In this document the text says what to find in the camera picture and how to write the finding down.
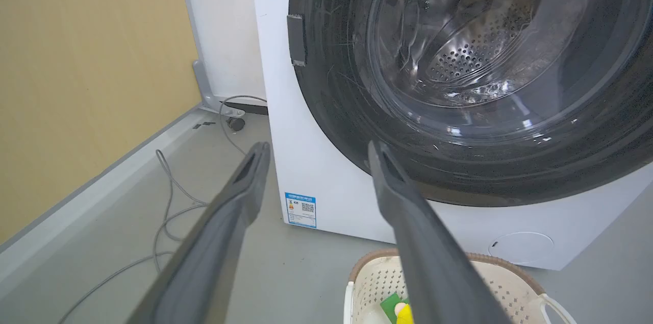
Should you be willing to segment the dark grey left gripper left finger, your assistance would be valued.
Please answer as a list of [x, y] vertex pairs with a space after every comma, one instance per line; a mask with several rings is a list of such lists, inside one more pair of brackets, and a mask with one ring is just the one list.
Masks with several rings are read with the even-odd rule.
[[226, 322], [243, 239], [261, 210], [270, 159], [270, 143], [254, 143], [128, 323]]

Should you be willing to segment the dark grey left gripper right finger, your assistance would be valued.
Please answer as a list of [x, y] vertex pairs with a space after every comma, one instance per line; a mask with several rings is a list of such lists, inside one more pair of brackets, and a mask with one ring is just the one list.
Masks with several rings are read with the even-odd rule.
[[392, 227], [415, 323], [510, 319], [388, 145], [368, 145], [381, 215]]

